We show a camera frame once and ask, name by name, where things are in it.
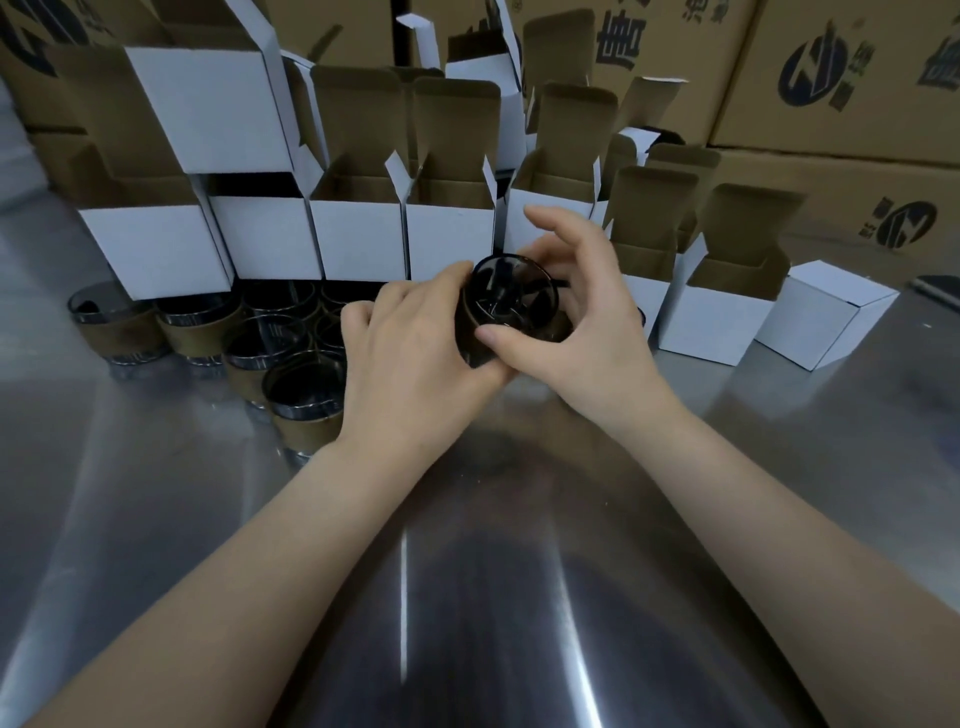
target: printed logo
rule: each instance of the printed logo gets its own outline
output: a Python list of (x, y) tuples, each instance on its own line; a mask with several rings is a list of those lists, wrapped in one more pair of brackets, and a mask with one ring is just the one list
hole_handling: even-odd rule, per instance
[(53, 65), (43, 55), (46, 41), (22, 27), (25, 21), (42, 26), (56, 43), (90, 43), (84, 24), (62, 0), (8, 0), (7, 5), (17, 14), (8, 17), (0, 6), (0, 40), (34, 71), (57, 76)]
[(832, 22), (822, 36), (793, 52), (780, 72), (780, 98), (792, 107), (805, 107), (824, 98), (840, 83), (847, 68), (846, 41)]
[(898, 207), (876, 231), (876, 242), (896, 250), (915, 243), (937, 222), (937, 208), (931, 203), (915, 202)]

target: white cardboard box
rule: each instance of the white cardboard box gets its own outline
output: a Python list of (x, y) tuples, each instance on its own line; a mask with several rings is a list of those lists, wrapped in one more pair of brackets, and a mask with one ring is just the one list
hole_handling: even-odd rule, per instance
[(697, 181), (686, 172), (633, 166), (621, 169), (613, 182), (606, 232), (627, 289), (643, 313), (647, 338), (675, 276), (677, 227)]
[(400, 79), (389, 69), (315, 66), (331, 163), (310, 195), (326, 277), (404, 280), (411, 176)]
[(850, 355), (897, 296), (821, 260), (798, 265), (756, 340), (812, 372)]
[(486, 81), (421, 78), (414, 118), (422, 164), (407, 203), (410, 279), (493, 252), (500, 90)]
[(310, 205), (291, 173), (213, 175), (209, 192), (240, 278), (324, 277)]
[(703, 211), (703, 249), (684, 257), (660, 316), (660, 348), (735, 366), (780, 294), (790, 261), (780, 231), (804, 196), (721, 184)]
[[(520, 50), (510, 12), (504, 0), (494, 2), (499, 10), (501, 29), (450, 38), (445, 75), (448, 79), (492, 81), (500, 87), (500, 135), (495, 170), (502, 171), (516, 169), (523, 162), (527, 153), (526, 118), (520, 82)], [(433, 23), (413, 13), (396, 20), (414, 30), (423, 67), (439, 68), (440, 50)]]
[(131, 298), (229, 291), (233, 266), (197, 178), (120, 183), (92, 146), (73, 165), (81, 217)]
[(516, 253), (542, 235), (526, 205), (565, 207), (589, 218), (600, 192), (600, 155), (610, 142), (616, 95), (603, 88), (546, 84), (537, 148), (516, 170), (507, 193), (503, 250)]
[(650, 149), (658, 143), (683, 144), (677, 134), (658, 129), (670, 103), (679, 93), (684, 79), (661, 79), (651, 76), (634, 78), (623, 97), (613, 128), (610, 147), (604, 158), (603, 180), (597, 204), (590, 220), (603, 225), (610, 204), (611, 186), (616, 173), (628, 166), (644, 166)]
[(293, 169), (300, 132), (273, 26), (252, 0), (156, 0), (177, 47), (128, 46), (188, 174)]

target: metal table surface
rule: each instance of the metal table surface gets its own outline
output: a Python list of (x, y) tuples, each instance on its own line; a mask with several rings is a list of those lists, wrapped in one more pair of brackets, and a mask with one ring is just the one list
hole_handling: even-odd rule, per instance
[[(175, 357), (112, 370), (64, 309), (108, 275), (49, 194), (0, 215), (0, 728), (15, 728), (289, 479), (269, 424)], [(960, 608), (960, 318), (900, 297), (809, 374), (658, 352), (696, 412)], [(519, 379), (338, 596), (292, 725), (817, 725), (642, 471)]]

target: left hand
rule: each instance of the left hand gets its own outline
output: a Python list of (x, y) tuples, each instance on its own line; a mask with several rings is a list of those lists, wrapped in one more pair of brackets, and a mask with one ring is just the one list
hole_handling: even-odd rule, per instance
[(457, 349), (454, 312), (472, 265), (425, 283), (396, 281), (376, 303), (344, 307), (347, 397), (337, 442), (358, 458), (419, 478), (514, 376), (499, 359), (471, 369)]

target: box flap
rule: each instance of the box flap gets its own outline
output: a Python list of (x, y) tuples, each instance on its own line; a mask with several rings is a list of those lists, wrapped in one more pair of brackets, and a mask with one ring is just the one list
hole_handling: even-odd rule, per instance
[(46, 54), (113, 177), (182, 174), (123, 48), (55, 45)]
[(383, 177), (394, 152), (408, 158), (403, 86), (395, 73), (318, 65), (310, 76), (331, 163), (348, 158), (355, 174)]
[(605, 88), (546, 84), (540, 99), (537, 149), (549, 157), (550, 174), (572, 180), (604, 154), (616, 117), (616, 94)]
[(414, 12), (398, 15), (396, 22), (414, 32), (420, 65), (424, 68), (440, 68), (440, 44), (437, 42), (437, 30), (433, 23)]
[(484, 159), (496, 160), (499, 137), (500, 89), (496, 84), (418, 79), (414, 83), (414, 118), (420, 160), (431, 159), (434, 179), (484, 181)]
[(744, 184), (714, 187), (700, 215), (708, 254), (729, 263), (760, 265), (779, 249), (780, 232), (805, 199), (795, 192)]
[(524, 82), (589, 85), (596, 41), (593, 10), (582, 8), (534, 18), (523, 26)]
[(614, 222), (611, 241), (651, 250), (676, 245), (674, 232), (689, 207), (697, 181), (696, 175), (687, 172), (621, 169), (613, 181), (604, 221)]
[(264, 36), (273, 31), (251, 0), (153, 0), (153, 5), (180, 48), (262, 51)]
[(893, 288), (887, 288), (885, 285), (837, 268), (823, 260), (794, 266), (790, 269), (790, 278), (858, 307), (897, 295), (897, 291)]
[(683, 79), (634, 78), (620, 104), (614, 128), (656, 127), (685, 83)]

